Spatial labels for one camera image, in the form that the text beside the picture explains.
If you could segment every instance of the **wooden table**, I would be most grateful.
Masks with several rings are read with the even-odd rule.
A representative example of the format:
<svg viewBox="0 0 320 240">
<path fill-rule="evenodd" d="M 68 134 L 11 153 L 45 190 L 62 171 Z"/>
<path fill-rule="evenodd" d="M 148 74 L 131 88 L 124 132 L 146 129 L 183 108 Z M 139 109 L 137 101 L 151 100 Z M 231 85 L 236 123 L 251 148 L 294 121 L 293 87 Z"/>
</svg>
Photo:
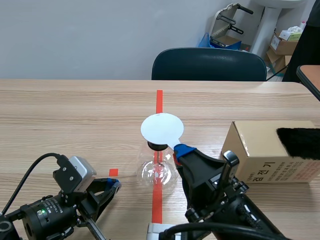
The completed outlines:
<svg viewBox="0 0 320 240">
<path fill-rule="evenodd" d="M 301 82 L 320 101 L 320 65 L 299 66 L 296 74 Z"/>
<path fill-rule="evenodd" d="M 122 189 L 98 220 L 105 236 L 146 239 L 152 191 L 136 182 L 136 155 L 144 142 L 140 125 L 155 113 L 158 89 L 163 90 L 163 110 L 184 122 L 181 141 L 211 157 L 219 157 L 235 120 L 311 120 L 320 127 L 320 103 L 292 82 L 0 80 L 1 208 L 40 155 L 82 156 L 98 177 L 119 169 Z M 53 158 L 41 162 L 10 211 L 57 194 L 56 169 Z M 185 223 L 181 181 L 163 195 L 163 222 Z M 319 238 L 320 177 L 310 184 L 252 184 L 248 196 L 287 237 Z M 15 225 L 25 238 L 22 223 Z M 92 236 L 82 228 L 70 239 Z"/>
</svg>

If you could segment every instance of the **black fur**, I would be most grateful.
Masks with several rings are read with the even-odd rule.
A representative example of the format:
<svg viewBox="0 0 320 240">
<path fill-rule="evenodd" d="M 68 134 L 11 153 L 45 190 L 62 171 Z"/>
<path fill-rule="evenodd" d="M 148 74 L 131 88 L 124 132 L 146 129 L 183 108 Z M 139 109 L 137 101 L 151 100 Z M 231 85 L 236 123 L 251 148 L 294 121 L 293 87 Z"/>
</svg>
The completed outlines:
<svg viewBox="0 0 320 240">
<path fill-rule="evenodd" d="M 320 160 L 320 128 L 278 128 L 276 133 L 291 157 Z"/>
</svg>

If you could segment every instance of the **sink pedestal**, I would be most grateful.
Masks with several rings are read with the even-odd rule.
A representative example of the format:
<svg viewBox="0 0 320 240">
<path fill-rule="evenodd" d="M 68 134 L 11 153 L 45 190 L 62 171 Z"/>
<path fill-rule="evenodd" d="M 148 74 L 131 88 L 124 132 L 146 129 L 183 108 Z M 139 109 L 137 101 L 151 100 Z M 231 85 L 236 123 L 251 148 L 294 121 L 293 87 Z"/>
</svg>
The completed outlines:
<svg viewBox="0 0 320 240">
<path fill-rule="evenodd" d="M 261 58 L 265 57 L 281 10 L 281 8 L 265 7 L 262 20 L 250 49 L 251 53 L 257 54 Z"/>
</svg>

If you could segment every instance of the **black fabric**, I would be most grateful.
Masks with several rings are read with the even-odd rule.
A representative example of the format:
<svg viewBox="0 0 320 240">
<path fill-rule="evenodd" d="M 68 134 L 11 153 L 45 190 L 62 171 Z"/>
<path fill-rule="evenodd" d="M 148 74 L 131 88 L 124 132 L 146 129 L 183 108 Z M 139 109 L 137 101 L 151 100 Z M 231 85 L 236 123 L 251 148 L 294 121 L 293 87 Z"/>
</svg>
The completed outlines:
<svg viewBox="0 0 320 240">
<path fill-rule="evenodd" d="M 266 81 L 265 62 L 257 55 L 220 48 L 174 48 L 161 52 L 152 80 Z"/>
<path fill-rule="evenodd" d="M 291 157 L 320 160 L 320 128 L 278 128 L 276 133 Z"/>
<path fill-rule="evenodd" d="M 320 28 L 320 0 L 316 0 L 310 12 L 308 25 Z"/>
<path fill-rule="evenodd" d="M 282 82 L 296 82 L 300 79 L 297 76 L 297 68 L 301 65 L 320 65 L 320 27 L 305 27 L 300 40 L 294 50 L 288 68 Z"/>
</svg>

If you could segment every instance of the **glass flask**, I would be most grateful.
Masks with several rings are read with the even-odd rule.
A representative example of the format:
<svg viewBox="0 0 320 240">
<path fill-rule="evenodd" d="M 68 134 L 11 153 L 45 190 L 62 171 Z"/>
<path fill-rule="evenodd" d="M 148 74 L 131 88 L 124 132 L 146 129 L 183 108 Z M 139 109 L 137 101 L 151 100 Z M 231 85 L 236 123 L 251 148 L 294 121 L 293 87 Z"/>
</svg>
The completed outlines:
<svg viewBox="0 0 320 240">
<path fill-rule="evenodd" d="M 146 186 L 162 185 L 170 188 L 178 178 L 174 161 L 174 151 L 167 145 L 156 145 L 144 142 L 137 154 L 137 179 Z"/>
</svg>

